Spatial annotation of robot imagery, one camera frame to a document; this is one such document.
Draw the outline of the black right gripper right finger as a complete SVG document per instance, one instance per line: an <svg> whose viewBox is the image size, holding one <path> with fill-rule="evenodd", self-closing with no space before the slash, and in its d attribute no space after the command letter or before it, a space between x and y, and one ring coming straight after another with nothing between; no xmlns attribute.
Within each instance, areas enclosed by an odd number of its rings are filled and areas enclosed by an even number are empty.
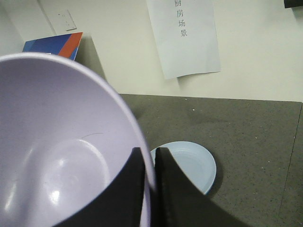
<svg viewBox="0 0 303 227"><path fill-rule="evenodd" d="M160 227L247 227L207 198L187 178L168 148L155 155Z"/></svg>

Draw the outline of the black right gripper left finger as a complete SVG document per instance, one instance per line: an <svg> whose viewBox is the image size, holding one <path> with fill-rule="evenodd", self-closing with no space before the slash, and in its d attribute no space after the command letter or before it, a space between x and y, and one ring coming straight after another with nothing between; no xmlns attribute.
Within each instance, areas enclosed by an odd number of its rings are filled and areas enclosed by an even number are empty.
<svg viewBox="0 0 303 227"><path fill-rule="evenodd" d="M140 148L132 152L111 184L58 227L138 227L141 222L145 164Z"/></svg>

